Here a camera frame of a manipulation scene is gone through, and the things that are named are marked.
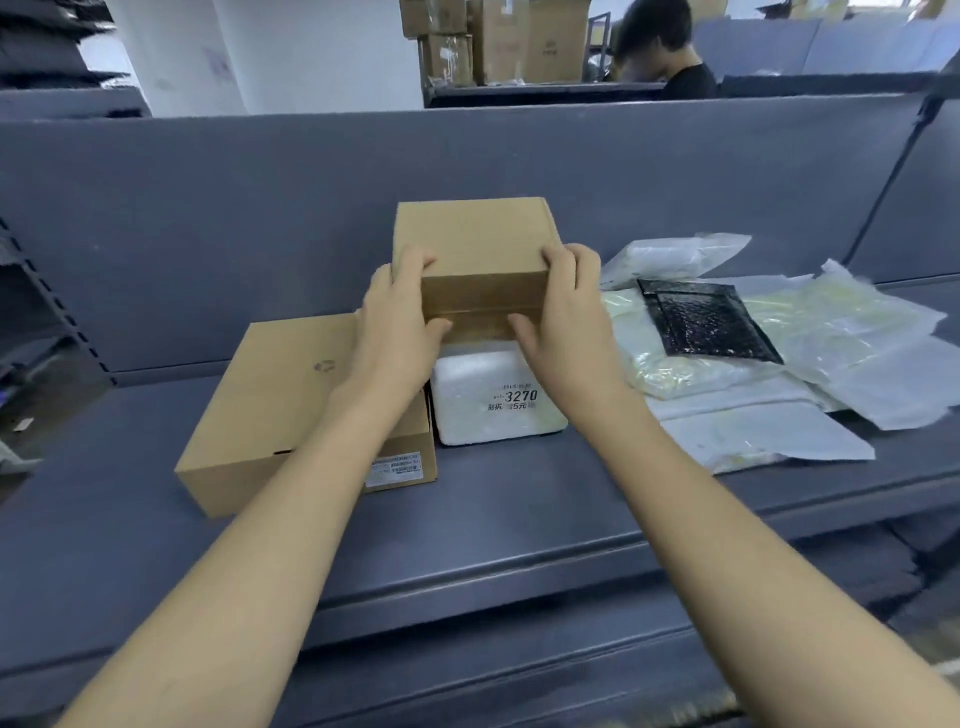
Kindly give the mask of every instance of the white foam box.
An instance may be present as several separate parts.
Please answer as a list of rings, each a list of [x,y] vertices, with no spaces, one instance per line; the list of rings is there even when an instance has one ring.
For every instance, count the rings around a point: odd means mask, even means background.
[[[516,342],[444,347],[430,387],[437,432],[444,445],[543,435],[567,425]]]

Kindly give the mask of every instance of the hand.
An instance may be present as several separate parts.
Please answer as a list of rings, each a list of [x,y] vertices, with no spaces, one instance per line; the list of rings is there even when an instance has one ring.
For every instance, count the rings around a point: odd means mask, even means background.
[[[447,319],[423,322],[420,281],[433,260],[411,247],[400,255],[393,280],[389,264],[376,269],[356,314],[357,348],[342,385],[347,390],[375,389],[383,396],[396,395],[406,406],[430,378],[441,342],[453,326]]]
[[[526,316],[508,318],[537,381],[577,426],[631,390],[613,340],[613,327],[600,300],[600,257],[584,245],[547,247],[550,277],[540,331]]]

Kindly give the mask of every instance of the box lid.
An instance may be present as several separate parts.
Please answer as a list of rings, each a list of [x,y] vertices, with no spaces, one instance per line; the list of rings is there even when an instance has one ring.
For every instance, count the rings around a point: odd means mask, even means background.
[[[251,324],[194,431],[178,472],[295,449],[348,375],[352,313]],[[411,406],[391,437],[429,430],[426,404]]]
[[[396,209],[394,261],[409,245],[433,252],[438,259],[425,279],[545,271],[540,248],[560,244],[542,197],[400,203]]]

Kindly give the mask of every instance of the finger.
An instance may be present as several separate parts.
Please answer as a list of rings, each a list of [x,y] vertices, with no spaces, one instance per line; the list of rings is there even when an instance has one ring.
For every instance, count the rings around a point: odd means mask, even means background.
[[[370,279],[370,288],[364,296],[364,303],[369,299],[385,296],[390,290],[390,263],[384,263],[375,271]]]
[[[510,314],[507,316],[507,321],[510,322],[510,327],[514,330],[514,336],[516,337],[516,342],[520,345],[520,350],[523,352],[523,358],[525,358],[529,364],[537,355],[539,344],[537,327],[522,313]]]
[[[600,287],[600,256],[580,243],[570,243],[566,249],[577,260],[577,288],[597,290]]]
[[[436,346],[437,353],[440,352],[440,345],[444,342],[444,337],[450,333],[453,328],[453,322],[447,319],[431,319],[426,325],[427,340]]]
[[[423,248],[416,245],[404,248],[400,254],[400,260],[397,262],[394,283],[409,289],[416,288],[419,291],[420,280],[423,278],[423,269],[433,261],[434,256],[430,255]]]
[[[547,298],[572,291],[577,285],[577,259],[569,250],[557,245],[543,246],[543,259],[550,266],[546,283]]]

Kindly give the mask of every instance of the dark hair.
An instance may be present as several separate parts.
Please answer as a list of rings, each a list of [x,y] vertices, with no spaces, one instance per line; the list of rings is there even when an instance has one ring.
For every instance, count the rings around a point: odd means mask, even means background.
[[[690,42],[693,20],[686,0],[634,0],[620,23],[613,57],[623,61],[657,38],[668,51],[679,51]]]

